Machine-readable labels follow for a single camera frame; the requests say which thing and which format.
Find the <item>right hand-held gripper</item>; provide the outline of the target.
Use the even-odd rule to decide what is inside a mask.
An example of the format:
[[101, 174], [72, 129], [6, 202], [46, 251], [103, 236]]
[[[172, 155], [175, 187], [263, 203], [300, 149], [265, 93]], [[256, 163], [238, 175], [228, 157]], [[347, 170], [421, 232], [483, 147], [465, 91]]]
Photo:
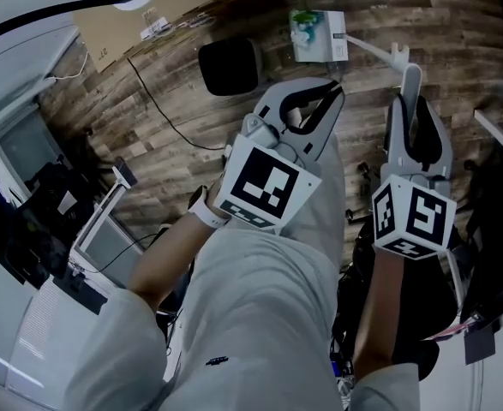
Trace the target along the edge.
[[428, 101], [416, 105], [417, 128], [412, 156], [422, 166], [404, 166], [409, 160], [409, 123], [404, 98], [398, 94], [389, 106], [381, 166], [381, 183], [372, 195], [374, 245], [407, 259], [426, 259], [447, 250], [457, 203], [449, 197], [451, 170], [436, 164], [443, 155], [446, 129]]

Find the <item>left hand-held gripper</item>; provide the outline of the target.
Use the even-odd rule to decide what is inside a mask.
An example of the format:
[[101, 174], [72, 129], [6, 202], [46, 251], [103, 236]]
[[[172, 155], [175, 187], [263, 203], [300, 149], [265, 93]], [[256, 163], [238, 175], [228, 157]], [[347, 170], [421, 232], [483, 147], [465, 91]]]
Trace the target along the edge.
[[316, 103], [300, 131], [305, 139], [303, 152], [316, 161], [344, 100], [343, 88], [327, 78], [299, 78], [270, 86], [254, 114], [243, 119], [214, 206], [257, 229], [282, 229], [320, 186], [321, 179], [304, 168], [296, 151], [268, 125], [296, 129], [287, 122], [287, 113]]

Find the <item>white paper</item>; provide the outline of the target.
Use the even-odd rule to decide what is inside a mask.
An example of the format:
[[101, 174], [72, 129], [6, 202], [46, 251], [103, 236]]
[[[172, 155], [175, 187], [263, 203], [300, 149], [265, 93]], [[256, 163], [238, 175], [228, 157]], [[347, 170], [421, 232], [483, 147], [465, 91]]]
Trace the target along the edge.
[[307, 28], [297, 27], [296, 30], [291, 31], [290, 36], [294, 46], [304, 50], [308, 48], [310, 35]]

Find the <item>blue paper scrap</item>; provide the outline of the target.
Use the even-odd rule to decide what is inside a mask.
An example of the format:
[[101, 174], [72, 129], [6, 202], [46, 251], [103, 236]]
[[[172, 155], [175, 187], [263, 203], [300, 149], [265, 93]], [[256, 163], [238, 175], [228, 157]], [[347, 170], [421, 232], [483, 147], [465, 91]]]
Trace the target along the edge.
[[311, 24], [306, 26], [304, 33], [307, 34], [306, 45], [307, 47], [319, 47], [323, 34], [323, 27], [321, 24]]

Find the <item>black waste bin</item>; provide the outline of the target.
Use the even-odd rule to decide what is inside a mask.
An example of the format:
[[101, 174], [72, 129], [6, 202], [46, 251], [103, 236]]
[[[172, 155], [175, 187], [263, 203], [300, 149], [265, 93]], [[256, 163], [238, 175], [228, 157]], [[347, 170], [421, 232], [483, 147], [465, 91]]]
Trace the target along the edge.
[[262, 55], [258, 45], [233, 37], [203, 45], [198, 62], [207, 90], [214, 96], [252, 92], [262, 78]]

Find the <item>white dustpan with long handle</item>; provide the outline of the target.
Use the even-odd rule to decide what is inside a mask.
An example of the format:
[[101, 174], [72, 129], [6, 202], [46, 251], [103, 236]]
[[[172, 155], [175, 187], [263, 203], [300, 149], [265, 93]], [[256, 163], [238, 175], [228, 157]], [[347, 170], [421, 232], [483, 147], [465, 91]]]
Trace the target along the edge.
[[[410, 49], [408, 46], [400, 48], [396, 43], [392, 44], [392, 50], [385, 52], [360, 39], [351, 37], [346, 32], [344, 13], [341, 11], [319, 11], [316, 13], [317, 22], [323, 27], [323, 34], [319, 47], [308, 47], [306, 50], [294, 47], [295, 59], [300, 63], [338, 63], [349, 59], [348, 44], [352, 43], [361, 49], [373, 54], [393, 70], [402, 76], [400, 94], [403, 96], [409, 123], [409, 151], [410, 129], [415, 116], [417, 100], [422, 84], [422, 70], [410, 61]], [[297, 24], [290, 17], [290, 32], [297, 27], [304, 29], [311, 24]]]

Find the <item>person's right forearm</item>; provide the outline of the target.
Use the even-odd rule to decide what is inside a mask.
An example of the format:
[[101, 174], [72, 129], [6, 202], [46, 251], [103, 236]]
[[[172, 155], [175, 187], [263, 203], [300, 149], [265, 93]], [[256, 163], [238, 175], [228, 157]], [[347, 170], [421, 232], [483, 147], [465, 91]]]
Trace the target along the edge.
[[384, 249], [376, 252], [355, 340], [353, 367], [357, 381], [392, 364], [403, 276], [404, 257]]

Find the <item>person's left forearm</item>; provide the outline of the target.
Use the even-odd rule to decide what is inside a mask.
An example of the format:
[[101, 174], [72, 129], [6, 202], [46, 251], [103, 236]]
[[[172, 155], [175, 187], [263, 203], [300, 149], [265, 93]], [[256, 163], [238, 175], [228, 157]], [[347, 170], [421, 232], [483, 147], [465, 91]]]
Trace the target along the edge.
[[156, 311], [214, 231], [195, 214], [185, 214], [141, 255], [128, 290]]

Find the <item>person's left hand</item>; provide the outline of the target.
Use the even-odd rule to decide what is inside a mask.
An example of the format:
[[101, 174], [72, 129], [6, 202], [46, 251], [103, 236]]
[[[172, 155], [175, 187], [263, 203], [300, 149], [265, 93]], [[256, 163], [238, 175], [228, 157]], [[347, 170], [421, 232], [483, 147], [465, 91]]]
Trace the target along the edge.
[[219, 193], [220, 187], [222, 185], [222, 177], [220, 176], [215, 183], [207, 189], [207, 198], [206, 205], [207, 207], [213, 211], [214, 210], [214, 201]]

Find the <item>person's light grey trousers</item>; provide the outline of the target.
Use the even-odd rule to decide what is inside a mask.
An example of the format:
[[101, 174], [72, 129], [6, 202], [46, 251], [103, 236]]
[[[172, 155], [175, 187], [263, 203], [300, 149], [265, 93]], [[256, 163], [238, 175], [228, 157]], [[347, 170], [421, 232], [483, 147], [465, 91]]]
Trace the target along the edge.
[[344, 166], [335, 137], [326, 143], [318, 164], [321, 184], [281, 235], [325, 254], [339, 270], [344, 253], [346, 195]]

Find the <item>white smartwatch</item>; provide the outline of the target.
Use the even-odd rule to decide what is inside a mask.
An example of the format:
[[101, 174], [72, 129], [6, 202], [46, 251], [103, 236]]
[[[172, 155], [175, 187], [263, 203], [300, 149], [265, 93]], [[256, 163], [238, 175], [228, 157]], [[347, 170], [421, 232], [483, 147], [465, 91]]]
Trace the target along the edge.
[[213, 211], [207, 207], [207, 189], [206, 186], [200, 186], [194, 192], [189, 202], [188, 212], [197, 216], [209, 228], [220, 229], [230, 221], [231, 217], [216, 207]]

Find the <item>black office chair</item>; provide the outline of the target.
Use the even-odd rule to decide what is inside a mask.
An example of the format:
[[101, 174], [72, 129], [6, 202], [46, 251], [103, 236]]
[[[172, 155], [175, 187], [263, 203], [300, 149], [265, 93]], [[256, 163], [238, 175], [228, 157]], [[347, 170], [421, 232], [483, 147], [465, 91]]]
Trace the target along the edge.
[[4, 257], [35, 288], [50, 276], [62, 277], [72, 245], [94, 212], [85, 177], [61, 158], [30, 180], [31, 197], [15, 211]]
[[[366, 216], [362, 222], [352, 264], [338, 282], [338, 311], [332, 328], [332, 345], [338, 345], [331, 350], [332, 361], [344, 374], [353, 372], [356, 335], [374, 268], [374, 219]], [[406, 260], [392, 362], [416, 364], [419, 379], [425, 379], [440, 354], [439, 344], [432, 337], [449, 328], [457, 314], [457, 297], [438, 257]]]

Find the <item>white broom dark bristles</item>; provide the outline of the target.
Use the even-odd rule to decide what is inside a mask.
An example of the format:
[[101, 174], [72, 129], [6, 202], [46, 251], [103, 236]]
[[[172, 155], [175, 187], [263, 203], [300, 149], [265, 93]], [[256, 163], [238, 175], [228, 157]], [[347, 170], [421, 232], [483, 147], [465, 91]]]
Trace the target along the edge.
[[99, 217], [104, 213], [108, 215], [123, 195], [138, 182], [132, 170], [121, 157], [117, 157], [114, 163], [109, 166], [101, 166], [99, 171], [114, 175], [115, 181], [105, 197], [95, 206], [93, 213], [95, 217]]

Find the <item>person's light grey shirt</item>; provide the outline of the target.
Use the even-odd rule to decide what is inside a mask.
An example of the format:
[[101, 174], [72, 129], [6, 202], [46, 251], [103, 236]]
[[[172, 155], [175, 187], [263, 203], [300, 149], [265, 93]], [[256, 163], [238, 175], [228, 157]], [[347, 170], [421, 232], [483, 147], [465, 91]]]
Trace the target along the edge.
[[179, 369], [152, 309], [118, 289], [103, 305], [62, 411], [342, 411], [328, 356], [338, 273], [319, 251], [223, 228], [184, 299]]

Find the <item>black desk mat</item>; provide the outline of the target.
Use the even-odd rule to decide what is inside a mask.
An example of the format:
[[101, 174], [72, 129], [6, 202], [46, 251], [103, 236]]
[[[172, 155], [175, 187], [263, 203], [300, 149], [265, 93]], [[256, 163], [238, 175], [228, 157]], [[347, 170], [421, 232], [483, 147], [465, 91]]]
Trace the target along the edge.
[[83, 273], [74, 275], [71, 270], [68, 270], [63, 277], [54, 277], [53, 283], [74, 301], [96, 315], [99, 315], [101, 307], [107, 302], [106, 297], [85, 281]]

